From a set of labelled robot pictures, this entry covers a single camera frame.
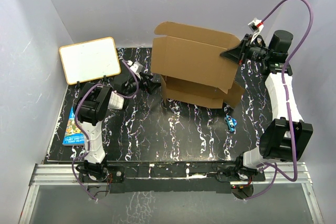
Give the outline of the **blue treehouse book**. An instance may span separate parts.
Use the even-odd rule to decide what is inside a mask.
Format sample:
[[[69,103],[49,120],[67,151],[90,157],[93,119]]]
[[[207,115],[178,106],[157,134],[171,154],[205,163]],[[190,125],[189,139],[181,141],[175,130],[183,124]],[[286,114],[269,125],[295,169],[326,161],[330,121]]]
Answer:
[[[83,146],[85,144],[85,136],[75,124],[75,114],[73,112],[73,108],[70,110],[62,144],[64,146]]]

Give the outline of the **brown cardboard box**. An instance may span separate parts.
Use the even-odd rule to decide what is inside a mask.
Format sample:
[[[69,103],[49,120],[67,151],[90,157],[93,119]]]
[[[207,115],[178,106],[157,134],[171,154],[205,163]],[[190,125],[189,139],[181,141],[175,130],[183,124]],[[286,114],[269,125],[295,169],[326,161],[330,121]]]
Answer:
[[[245,89],[235,82],[238,64],[220,56],[237,46],[230,33],[174,22],[154,30],[151,72],[161,80],[164,101],[172,99],[210,109],[235,108]]]

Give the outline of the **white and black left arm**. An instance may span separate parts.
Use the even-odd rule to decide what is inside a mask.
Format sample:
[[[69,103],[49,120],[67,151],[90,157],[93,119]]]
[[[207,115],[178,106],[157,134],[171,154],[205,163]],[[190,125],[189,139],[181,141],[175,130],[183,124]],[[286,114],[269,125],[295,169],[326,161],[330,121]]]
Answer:
[[[152,94],[161,84],[154,82],[151,74],[139,73],[129,77],[116,77],[113,86],[86,83],[73,105],[75,125],[84,134],[83,163],[76,170],[101,182],[108,177],[106,153],[102,143],[102,121],[109,109],[127,107],[125,97],[132,97],[140,90]]]

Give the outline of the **small orange-framed whiteboard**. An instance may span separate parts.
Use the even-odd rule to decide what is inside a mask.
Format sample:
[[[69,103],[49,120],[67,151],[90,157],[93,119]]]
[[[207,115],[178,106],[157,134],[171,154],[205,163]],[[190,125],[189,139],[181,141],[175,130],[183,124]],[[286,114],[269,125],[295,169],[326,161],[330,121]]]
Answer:
[[[121,73],[120,61],[112,37],[62,46],[59,48],[59,55],[68,85]]]

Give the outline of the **black mounting base bracket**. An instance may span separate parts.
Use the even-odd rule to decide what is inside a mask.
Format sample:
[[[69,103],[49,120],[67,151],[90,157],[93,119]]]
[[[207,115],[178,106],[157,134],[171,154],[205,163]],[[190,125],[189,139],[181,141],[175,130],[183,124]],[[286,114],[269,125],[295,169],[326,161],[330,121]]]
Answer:
[[[107,162],[79,163],[75,170],[83,183],[103,184],[106,194],[142,192],[199,192],[252,195],[253,182],[265,176],[236,161]]]

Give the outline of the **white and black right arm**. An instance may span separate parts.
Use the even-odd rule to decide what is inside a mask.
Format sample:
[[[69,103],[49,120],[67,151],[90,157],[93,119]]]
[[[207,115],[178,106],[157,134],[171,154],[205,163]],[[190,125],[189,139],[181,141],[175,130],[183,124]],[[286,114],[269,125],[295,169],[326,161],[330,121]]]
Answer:
[[[272,122],[260,137],[259,145],[241,153],[229,165],[217,167],[219,175],[252,179],[262,168],[276,162],[297,162],[313,134],[311,124],[300,115],[292,90],[292,70],[285,61],[293,40],[292,33],[277,30],[269,45],[261,35],[246,34],[241,42],[220,54],[242,65],[246,60],[259,62],[272,106]]]

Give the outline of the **small blue toy car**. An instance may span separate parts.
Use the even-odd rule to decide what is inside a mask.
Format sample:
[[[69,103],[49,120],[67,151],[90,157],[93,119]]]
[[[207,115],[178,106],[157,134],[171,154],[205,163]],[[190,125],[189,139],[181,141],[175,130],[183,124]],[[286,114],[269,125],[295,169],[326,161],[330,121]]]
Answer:
[[[237,125],[237,121],[235,119],[233,119],[230,115],[227,115],[225,117],[226,123],[228,125],[228,129],[231,132],[235,132],[236,131],[236,125]]]

